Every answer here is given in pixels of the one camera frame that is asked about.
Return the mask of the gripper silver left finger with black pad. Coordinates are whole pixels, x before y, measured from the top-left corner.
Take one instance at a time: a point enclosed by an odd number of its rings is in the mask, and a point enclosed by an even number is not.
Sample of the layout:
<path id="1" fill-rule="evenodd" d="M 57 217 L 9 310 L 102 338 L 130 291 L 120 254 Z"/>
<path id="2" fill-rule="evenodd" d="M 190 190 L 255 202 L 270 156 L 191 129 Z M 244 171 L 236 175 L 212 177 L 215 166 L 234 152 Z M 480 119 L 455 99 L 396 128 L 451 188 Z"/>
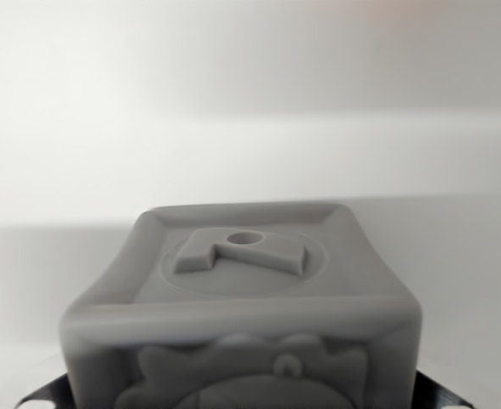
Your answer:
<path id="1" fill-rule="evenodd" d="M 75 408 L 66 371 L 35 371 L 20 374 L 10 384 L 13 408 Z"/>

